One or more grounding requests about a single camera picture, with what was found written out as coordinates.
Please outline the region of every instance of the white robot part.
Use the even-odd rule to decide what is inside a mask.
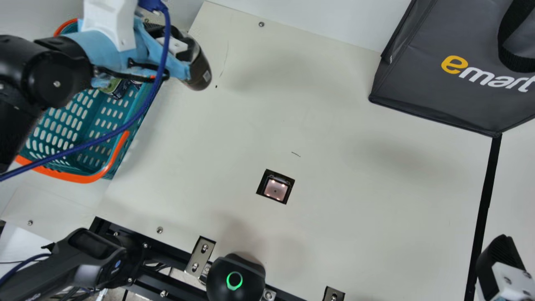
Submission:
[[[534,301],[535,281],[532,276],[518,268],[497,262],[492,266],[499,292],[490,300],[485,300],[479,281],[476,284],[479,301]]]
[[[137,0],[84,0],[81,31],[102,32],[119,51],[135,49],[136,8]]]

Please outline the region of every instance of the blue cable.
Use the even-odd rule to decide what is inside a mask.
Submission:
[[[13,169],[11,171],[8,171],[8,172],[0,175],[0,182],[5,181],[5,180],[7,180],[7,179],[9,179],[11,177],[14,177],[16,175],[19,175],[19,174],[21,174],[23,172],[32,170],[32,169],[34,169],[36,167],[39,167],[41,165],[44,165],[44,164],[46,164],[48,162],[54,161],[54,160],[59,159],[59,158],[64,157],[64,156],[68,156],[68,155],[74,154],[74,153],[79,152],[79,151],[81,151],[81,150],[83,150],[85,148],[88,148],[90,146],[93,146],[93,145],[102,143],[102,142],[104,142],[104,141],[106,141],[108,139],[111,139],[111,138],[121,134],[122,132],[126,131],[130,126],[132,126],[135,122],[137,122],[137,120],[139,118],[141,118],[141,116],[143,116],[145,111],[148,110],[150,104],[153,102],[154,98],[156,97],[156,93],[158,93],[160,84],[162,83],[162,77],[163,77],[163,74],[164,74],[164,71],[165,71],[165,64],[167,62],[167,53],[169,52],[169,39],[171,38],[171,17],[169,16],[169,10],[167,9],[167,6],[165,6],[165,4],[162,3],[159,10],[165,16],[165,41],[164,41],[164,45],[163,45],[162,58],[160,60],[160,65],[158,66],[158,71],[156,73],[156,80],[154,81],[154,83],[152,85],[152,89],[150,90],[149,96],[147,96],[147,98],[145,99],[145,102],[143,103],[143,106],[137,111],[137,113],[134,115],[134,117],[132,117],[132,119],[130,119],[128,122],[126,122],[122,126],[120,126],[117,129],[115,129],[114,131],[111,131],[111,132],[107,133],[106,135],[104,135],[104,136],[102,136],[102,137],[100,137],[98,139],[84,142],[84,143],[82,143],[82,144],[80,144],[78,146],[75,146],[75,147],[70,148],[68,150],[65,150],[63,152],[59,152],[59,153],[57,153],[55,155],[43,158],[41,160],[32,162],[32,163],[30,163],[28,165],[24,165],[24,166],[21,166],[19,168],[16,168],[16,169]]]
[[[2,278],[0,278],[0,287],[9,279],[11,276],[13,276],[18,270],[22,269],[25,265],[29,264],[30,262],[34,261],[35,259],[48,257],[52,254],[39,254],[32,256],[28,259],[26,259],[24,262],[19,263],[18,265],[14,266],[12,269],[9,270]]]

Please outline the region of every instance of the black handle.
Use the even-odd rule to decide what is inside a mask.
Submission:
[[[515,72],[535,72],[535,58],[517,56],[507,50],[503,44],[527,20],[534,9],[535,0],[513,0],[503,16],[498,30],[498,55],[500,61],[505,67]]]

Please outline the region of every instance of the gray bag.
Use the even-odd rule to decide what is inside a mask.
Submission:
[[[535,0],[412,0],[373,103],[491,137],[535,117]]]

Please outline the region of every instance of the metal bracket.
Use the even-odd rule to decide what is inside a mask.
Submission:
[[[325,295],[323,296],[323,301],[343,301],[343,298],[346,294],[335,290],[330,287],[325,288]]]
[[[277,295],[276,291],[272,291],[270,289],[264,289],[264,293],[262,294],[261,301],[275,301],[275,296]]]
[[[216,246],[216,242],[204,237],[199,237],[195,247],[193,248],[192,257],[186,266],[184,272],[199,279],[204,273],[208,260],[212,255],[213,248]]]

